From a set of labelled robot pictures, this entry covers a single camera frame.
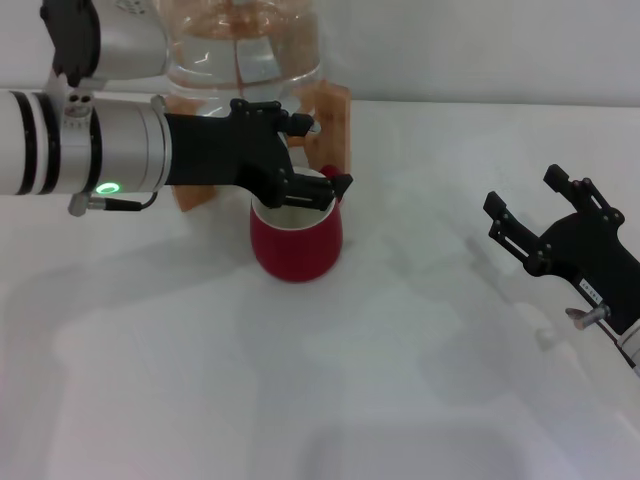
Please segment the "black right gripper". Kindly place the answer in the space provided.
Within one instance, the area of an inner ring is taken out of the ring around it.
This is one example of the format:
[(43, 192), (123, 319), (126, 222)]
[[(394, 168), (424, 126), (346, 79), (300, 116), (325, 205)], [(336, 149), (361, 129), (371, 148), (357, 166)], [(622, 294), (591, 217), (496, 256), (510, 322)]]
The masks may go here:
[(544, 182), (577, 211), (554, 222), (540, 237), (521, 224), (495, 192), (483, 209), (491, 217), (489, 237), (534, 277), (553, 275), (580, 290), (586, 281), (610, 310), (609, 326), (621, 335), (639, 319), (639, 261), (620, 243), (624, 215), (585, 177), (571, 180), (557, 164)]

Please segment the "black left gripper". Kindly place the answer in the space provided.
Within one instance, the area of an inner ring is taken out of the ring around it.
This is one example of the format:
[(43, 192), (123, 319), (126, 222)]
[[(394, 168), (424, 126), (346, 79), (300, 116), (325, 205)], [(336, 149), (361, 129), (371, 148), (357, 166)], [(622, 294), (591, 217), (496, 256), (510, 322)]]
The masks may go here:
[(353, 182), (350, 174), (293, 172), (282, 134), (305, 137), (314, 119), (290, 114), (279, 101), (235, 98), (225, 117), (167, 113), (171, 137), (170, 186), (237, 186), (268, 207), (325, 211)]

